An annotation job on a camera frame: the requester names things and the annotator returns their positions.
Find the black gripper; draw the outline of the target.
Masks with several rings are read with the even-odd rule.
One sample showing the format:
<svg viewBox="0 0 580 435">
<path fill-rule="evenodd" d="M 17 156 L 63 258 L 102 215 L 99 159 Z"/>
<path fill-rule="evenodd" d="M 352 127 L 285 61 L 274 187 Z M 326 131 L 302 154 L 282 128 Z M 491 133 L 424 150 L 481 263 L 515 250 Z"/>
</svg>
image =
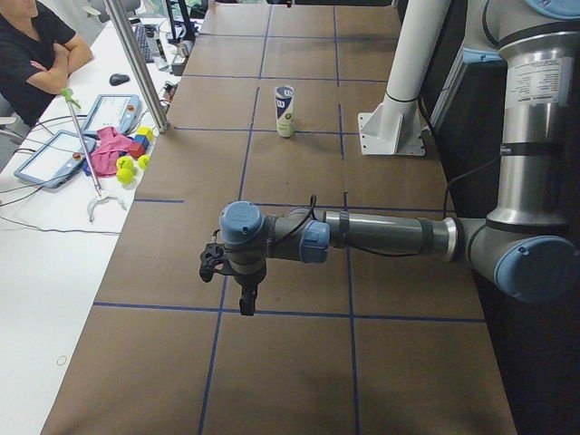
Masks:
<svg viewBox="0 0 580 435">
<path fill-rule="evenodd" d="M 257 288 L 266 277 L 266 261 L 239 264 L 228 261 L 232 276 L 242 286 L 239 311 L 243 316 L 253 316 L 256 311 Z"/>
</svg>

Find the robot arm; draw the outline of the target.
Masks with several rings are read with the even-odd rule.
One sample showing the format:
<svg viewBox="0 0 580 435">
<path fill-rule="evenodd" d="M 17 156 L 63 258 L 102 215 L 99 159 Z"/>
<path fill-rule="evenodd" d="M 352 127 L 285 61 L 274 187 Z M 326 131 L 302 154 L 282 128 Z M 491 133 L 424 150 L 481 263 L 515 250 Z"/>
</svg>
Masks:
<svg viewBox="0 0 580 435">
<path fill-rule="evenodd" d="M 204 27 L 234 62 L 235 134 L 250 137 L 238 197 L 279 226 L 259 268 L 263 315 L 457 318 L 481 315 L 447 247 L 443 171 L 415 151 L 375 153 L 360 124 L 419 71 L 421 37 L 389 5 L 216 4 Z"/>
</svg>

